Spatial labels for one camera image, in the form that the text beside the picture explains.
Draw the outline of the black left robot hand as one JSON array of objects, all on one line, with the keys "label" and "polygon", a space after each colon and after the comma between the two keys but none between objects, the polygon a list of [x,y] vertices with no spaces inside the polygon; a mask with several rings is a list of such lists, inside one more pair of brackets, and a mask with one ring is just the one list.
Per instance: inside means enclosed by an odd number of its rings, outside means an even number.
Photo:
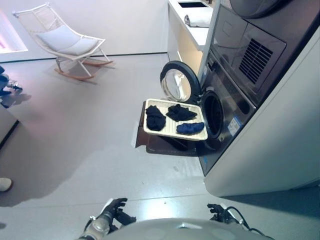
[{"label": "black left robot hand", "polygon": [[127,201],[128,199],[126,197],[116,199],[112,198],[103,207],[99,217],[103,217],[107,220],[110,229],[117,229],[117,227],[113,224],[114,219],[116,219],[123,226],[133,224],[137,221],[136,217],[130,216],[124,212],[124,207],[126,206]]}]

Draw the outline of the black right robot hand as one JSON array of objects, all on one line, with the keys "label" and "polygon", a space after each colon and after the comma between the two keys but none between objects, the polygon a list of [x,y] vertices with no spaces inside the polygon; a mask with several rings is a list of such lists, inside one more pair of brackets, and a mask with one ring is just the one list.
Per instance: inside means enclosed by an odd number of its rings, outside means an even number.
[{"label": "black right robot hand", "polygon": [[207,207],[209,208],[212,217],[211,221],[217,221],[220,223],[226,223],[226,210],[219,204],[208,203]]}]

